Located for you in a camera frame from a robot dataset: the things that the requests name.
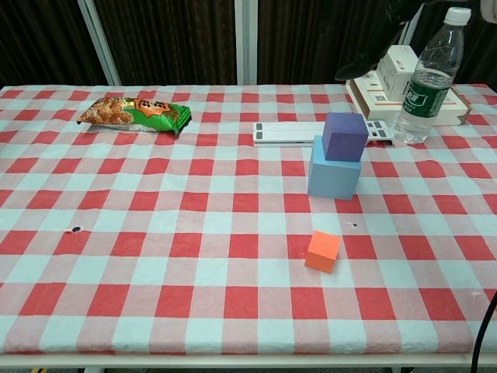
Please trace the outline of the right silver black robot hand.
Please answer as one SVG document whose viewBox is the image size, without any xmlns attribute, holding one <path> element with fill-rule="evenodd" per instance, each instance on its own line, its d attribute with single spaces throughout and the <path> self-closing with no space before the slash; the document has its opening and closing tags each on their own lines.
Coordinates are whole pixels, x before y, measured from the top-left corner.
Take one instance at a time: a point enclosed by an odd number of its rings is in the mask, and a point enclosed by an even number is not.
<svg viewBox="0 0 497 373">
<path fill-rule="evenodd" d="M 389 0 L 373 27 L 370 39 L 353 62 L 335 73 L 336 81 L 358 78 L 372 70 L 400 36 L 403 27 L 410 22 L 422 5 L 422 0 Z"/>
</svg>

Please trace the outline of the purple foam cube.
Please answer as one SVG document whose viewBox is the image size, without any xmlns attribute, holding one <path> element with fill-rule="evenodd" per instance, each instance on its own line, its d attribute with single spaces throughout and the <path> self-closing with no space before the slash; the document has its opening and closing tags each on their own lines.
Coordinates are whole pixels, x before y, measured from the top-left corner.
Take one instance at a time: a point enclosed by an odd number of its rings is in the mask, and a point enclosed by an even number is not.
<svg viewBox="0 0 497 373">
<path fill-rule="evenodd" d="M 328 113 L 321 138 L 328 161 L 359 162 L 366 147 L 368 130 L 359 113 Z"/>
</svg>

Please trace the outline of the small orange foam cube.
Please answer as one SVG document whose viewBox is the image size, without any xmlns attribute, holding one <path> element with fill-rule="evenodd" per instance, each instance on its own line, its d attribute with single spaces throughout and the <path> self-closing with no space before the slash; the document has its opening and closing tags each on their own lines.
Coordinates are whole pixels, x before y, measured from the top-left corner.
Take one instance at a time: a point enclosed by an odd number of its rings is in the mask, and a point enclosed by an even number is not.
<svg viewBox="0 0 497 373">
<path fill-rule="evenodd" d="M 304 265 L 330 274 L 337 260 L 340 238 L 336 235 L 314 231 L 308 245 Z"/>
</svg>

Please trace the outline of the small white carton box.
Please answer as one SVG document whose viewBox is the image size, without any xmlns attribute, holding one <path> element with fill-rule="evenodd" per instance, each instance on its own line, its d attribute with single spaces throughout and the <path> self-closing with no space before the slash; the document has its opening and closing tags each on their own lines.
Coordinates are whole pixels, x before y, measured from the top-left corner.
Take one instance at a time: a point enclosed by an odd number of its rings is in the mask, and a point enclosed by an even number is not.
<svg viewBox="0 0 497 373">
<path fill-rule="evenodd" d="M 402 102 L 418 56 L 409 45 L 391 45 L 377 66 L 377 76 L 390 101 Z"/>
</svg>

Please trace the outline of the large white orange box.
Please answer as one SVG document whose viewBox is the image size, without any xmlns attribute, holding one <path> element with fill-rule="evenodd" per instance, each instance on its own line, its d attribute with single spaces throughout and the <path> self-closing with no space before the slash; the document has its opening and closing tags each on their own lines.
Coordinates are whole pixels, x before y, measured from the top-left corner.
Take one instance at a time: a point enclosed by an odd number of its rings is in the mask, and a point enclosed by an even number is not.
<svg viewBox="0 0 497 373">
<path fill-rule="evenodd" d="M 357 111 L 367 120 L 382 120 L 392 127 L 402 102 L 389 101 L 375 71 L 346 81 L 346 88 Z M 434 126 L 458 126 L 465 123 L 471 104 L 453 89 L 446 96 Z"/>
</svg>

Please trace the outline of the clear plastic water bottle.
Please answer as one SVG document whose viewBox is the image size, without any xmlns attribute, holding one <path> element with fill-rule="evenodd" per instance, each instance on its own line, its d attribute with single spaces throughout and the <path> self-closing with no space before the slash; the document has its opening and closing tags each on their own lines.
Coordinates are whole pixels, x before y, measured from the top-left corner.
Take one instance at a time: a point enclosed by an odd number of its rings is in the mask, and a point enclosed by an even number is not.
<svg viewBox="0 0 497 373">
<path fill-rule="evenodd" d="M 414 145 L 428 137 L 461 66 L 470 18 L 469 8 L 450 7 L 443 27 L 421 53 L 394 125 L 397 140 Z"/>
</svg>

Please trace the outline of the long flat white device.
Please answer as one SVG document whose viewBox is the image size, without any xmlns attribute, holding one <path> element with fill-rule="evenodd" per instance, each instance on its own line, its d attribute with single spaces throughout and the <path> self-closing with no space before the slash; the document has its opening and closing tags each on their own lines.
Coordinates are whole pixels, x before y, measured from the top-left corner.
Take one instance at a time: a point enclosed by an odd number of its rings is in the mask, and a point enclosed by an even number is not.
<svg viewBox="0 0 497 373">
<path fill-rule="evenodd" d="M 257 122 L 253 124 L 252 139 L 256 147 L 311 147 L 314 137 L 322 135 L 323 122 Z M 389 127 L 381 120 L 367 120 L 367 144 L 393 146 Z"/>
</svg>

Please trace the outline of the large blue foam cube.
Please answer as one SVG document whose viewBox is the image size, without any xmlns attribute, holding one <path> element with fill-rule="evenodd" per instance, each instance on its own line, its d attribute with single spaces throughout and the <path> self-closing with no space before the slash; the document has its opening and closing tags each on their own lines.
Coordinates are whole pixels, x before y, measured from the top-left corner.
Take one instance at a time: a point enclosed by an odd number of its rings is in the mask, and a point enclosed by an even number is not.
<svg viewBox="0 0 497 373">
<path fill-rule="evenodd" d="M 360 162 L 326 160 L 321 140 L 321 135 L 314 136 L 308 164 L 308 195 L 351 200 L 362 165 Z"/>
</svg>

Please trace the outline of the green orange snack bag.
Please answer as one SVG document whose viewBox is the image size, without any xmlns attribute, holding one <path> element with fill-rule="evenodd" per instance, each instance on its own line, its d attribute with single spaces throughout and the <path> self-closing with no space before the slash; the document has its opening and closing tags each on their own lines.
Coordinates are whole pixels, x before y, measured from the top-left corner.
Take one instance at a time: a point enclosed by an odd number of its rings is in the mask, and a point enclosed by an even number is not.
<svg viewBox="0 0 497 373">
<path fill-rule="evenodd" d="M 173 132 L 178 135 L 191 119 L 190 108 L 153 99 L 103 97 L 77 120 L 121 131 Z"/>
</svg>

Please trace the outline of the red white checkered tablecloth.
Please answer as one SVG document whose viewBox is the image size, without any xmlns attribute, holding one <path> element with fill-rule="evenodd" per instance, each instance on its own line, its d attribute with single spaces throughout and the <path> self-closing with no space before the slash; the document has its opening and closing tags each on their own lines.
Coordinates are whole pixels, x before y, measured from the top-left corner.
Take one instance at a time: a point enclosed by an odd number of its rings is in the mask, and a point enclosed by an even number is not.
<svg viewBox="0 0 497 373">
<path fill-rule="evenodd" d="M 0 354 L 465 353 L 497 290 L 497 93 L 467 123 L 374 145 L 352 200 L 257 120 L 352 109 L 339 85 L 0 89 Z M 76 120 L 98 99 L 190 108 L 173 132 Z M 304 265 L 340 238 L 330 274 Z"/>
</svg>

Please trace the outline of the white partition frame post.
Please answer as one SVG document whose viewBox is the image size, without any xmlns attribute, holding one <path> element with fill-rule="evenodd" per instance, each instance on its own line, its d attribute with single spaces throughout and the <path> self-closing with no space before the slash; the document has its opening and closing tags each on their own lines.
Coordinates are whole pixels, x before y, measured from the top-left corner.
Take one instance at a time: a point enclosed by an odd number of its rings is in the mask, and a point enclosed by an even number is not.
<svg viewBox="0 0 497 373">
<path fill-rule="evenodd" d="M 399 37 L 398 44 L 409 45 L 411 43 L 416 27 L 418 25 L 419 18 L 422 14 L 423 7 L 424 5 L 421 5 L 413 18 L 404 25 Z"/>
<path fill-rule="evenodd" d="M 259 0 L 234 0 L 238 85 L 256 85 L 258 74 Z"/>
<path fill-rule="evenodd" d="M 93 47 L 108 85 L 121 85 L 119 73 L 113 60 L 102 23 L 93 0 L 77 0 Z"/>
</svg>

